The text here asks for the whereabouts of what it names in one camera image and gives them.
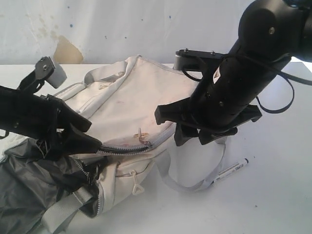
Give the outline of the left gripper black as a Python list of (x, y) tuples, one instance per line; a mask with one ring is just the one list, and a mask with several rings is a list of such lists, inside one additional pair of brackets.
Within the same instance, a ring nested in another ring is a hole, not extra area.
[(92, 123), (52, 95), (16, 94), (14, 133), (37, 140), (45, 146), (46, 159), (94, 154), (101, 141), (87, 132)]

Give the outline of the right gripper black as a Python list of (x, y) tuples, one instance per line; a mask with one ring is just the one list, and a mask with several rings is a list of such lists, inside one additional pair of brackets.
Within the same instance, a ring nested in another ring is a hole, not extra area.
[(201, 143), (211, 143), (223, 137), (234, 136), (238, 132), (238, 126), (249, 121), (256, 122), (262, 114), (255, 105), (247, 107), (239, 114), (217, 114), (210, 110), (207, 116), (196, 116), (191, 113), (189, 98), (185, 98), (170, 104), (159, 105), (155, 110), (157, 125), (166, 121), (177, 123), (174, 140), (180, 147), (192, 138), (199, 138)]

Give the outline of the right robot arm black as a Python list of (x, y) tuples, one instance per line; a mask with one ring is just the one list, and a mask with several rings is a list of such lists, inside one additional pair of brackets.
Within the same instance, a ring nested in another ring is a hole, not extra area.
[(175, 143), (191, 138), (205, 145), (233, 136), (240, 125), (258, 121), (265, 108), (252, 105), (276, 77), (311, 85), (283, 72), (292, 58), (312, 59), (312, 3), (309, 0), (255, 0), (243, 12), (238, 38), (227, 54), (179, 50), (174, 69), (200, 72), (193, 93), (156, 108), (157, 124), (176, 123)]

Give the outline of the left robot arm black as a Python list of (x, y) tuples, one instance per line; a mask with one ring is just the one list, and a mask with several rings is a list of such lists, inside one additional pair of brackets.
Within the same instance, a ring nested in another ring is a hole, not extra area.
[(96, 153), (102, 143), (86, 134), (91, 125), (60, 98), (0, 88), (0, 128), (35, 139), (44, 159)]

